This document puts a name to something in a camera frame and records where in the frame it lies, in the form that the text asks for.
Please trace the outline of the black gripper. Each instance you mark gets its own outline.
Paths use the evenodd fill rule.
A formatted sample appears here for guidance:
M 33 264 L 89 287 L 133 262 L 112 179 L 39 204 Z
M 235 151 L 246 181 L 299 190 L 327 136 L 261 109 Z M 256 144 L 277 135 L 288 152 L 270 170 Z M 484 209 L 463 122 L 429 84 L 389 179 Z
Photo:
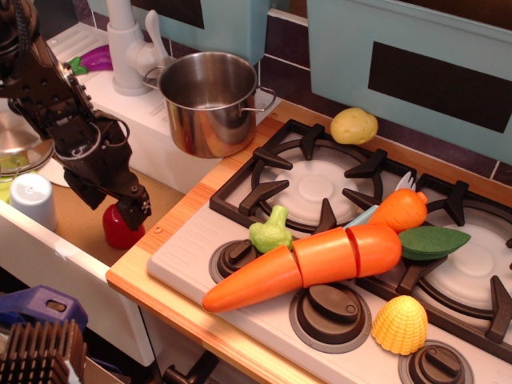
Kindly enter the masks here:
M 129 171 L 129 133 L 127 124 L 111 114 L 65 118 L 48 129 L 72 191 L 93 210 L 107 195 L 116 198 L 124 222 L 138 230 L 152 210 L 146 188 Z

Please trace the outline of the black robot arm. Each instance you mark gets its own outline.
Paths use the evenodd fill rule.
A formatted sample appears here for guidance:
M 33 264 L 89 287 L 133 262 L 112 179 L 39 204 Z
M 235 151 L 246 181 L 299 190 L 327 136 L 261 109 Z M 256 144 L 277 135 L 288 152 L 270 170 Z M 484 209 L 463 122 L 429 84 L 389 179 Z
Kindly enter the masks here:
M 1 3 L 1 96 L 51 140 L 68 186 L 91 209 L 116 198 L 131 230 L 151 215 L 150 197 L 129 168 L 128 125 L 93 107 L 71 66 L 41 36 L 31 1 Z

